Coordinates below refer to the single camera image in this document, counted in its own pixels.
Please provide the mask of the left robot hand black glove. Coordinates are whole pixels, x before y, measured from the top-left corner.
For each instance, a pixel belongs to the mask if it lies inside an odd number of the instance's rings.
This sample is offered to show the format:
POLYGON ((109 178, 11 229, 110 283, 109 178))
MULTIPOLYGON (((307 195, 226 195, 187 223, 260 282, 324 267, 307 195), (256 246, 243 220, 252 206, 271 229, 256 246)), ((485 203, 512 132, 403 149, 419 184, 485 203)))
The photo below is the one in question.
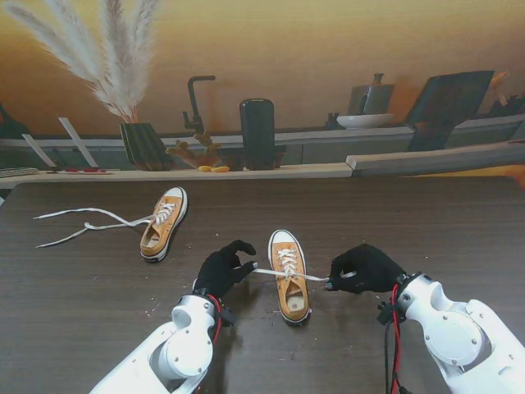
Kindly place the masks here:
POLYGON ((254 256, 256 250, 247 242, 236 240, 211 253, 203 262, 194 282, 193 293, 222 298, 257 267, 255 261, 241 263, 238 252, 254 256))

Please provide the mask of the right robot hand black glove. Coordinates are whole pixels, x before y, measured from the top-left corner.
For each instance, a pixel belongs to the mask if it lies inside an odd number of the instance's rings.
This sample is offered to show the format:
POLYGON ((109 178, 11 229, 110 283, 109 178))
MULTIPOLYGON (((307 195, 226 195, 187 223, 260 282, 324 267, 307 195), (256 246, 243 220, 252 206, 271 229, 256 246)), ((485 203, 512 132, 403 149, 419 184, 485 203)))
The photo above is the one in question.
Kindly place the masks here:
POLYGON ((328 291, 365 291, 387 293, 393 290, 398 277, 406 272, 378 248, 362 244, 345 251, 331 262, 328 291))

